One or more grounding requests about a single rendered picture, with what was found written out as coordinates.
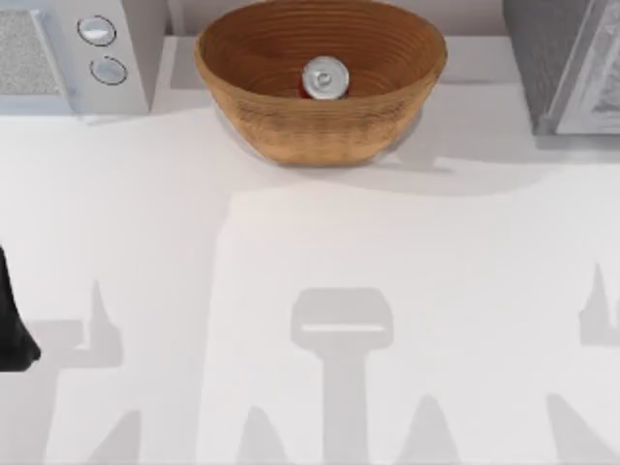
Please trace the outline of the brown woven basket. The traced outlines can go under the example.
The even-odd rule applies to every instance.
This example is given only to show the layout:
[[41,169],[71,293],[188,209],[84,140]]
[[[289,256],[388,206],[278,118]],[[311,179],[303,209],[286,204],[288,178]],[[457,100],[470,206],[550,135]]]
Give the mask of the brown woven basket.
[[[262,0],[215,19],[195,64],[241,137],[280,164],[343,166],[391,147],[414,123],[448,61],[428,19],[380,0]],[[340,60],[347,94],[300,91],[304,67]]]

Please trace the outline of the red can with silver lid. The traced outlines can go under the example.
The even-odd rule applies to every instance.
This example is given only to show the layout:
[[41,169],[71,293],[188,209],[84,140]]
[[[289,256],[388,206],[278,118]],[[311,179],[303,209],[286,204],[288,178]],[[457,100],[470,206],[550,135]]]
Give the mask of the red can with silver lid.
[[350,72],[345,64],[332,56],[318,56],[303,68],[301,92],[314,100],[331,101],[345,97],[350,87]]

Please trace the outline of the pale microwave oven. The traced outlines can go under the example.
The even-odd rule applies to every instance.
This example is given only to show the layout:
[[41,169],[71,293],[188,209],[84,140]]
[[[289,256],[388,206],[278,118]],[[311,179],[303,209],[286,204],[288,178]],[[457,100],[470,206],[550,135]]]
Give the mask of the pale microwave oven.
[[[78,34],[81,18],[116,28],[109,46]],[[0,115],[143,115],[154,99],[170,10],[167,0],[0,0]],[[111,56],[128,70],[107,86],[89,71]]]

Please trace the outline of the round microwave knob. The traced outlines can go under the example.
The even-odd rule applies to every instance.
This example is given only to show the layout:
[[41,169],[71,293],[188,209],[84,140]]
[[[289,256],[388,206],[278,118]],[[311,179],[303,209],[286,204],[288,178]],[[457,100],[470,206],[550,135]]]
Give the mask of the round microwave knob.
[[94,79],[107,86],[120,85],[128,77],[128,70],[125,65],[111,56],[92,60],[89,64],[89,71]]
[[108,47],[116,39],[114,24],[101,15],[81,18],[77,22],[79,36],[94,47]]

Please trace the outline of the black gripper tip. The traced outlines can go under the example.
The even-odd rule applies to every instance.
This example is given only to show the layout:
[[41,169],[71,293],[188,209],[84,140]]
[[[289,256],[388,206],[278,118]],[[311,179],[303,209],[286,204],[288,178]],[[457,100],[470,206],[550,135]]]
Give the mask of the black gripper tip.
[[41,355],[17,310],[6,255],[0,246],[0,373],[25,372]]

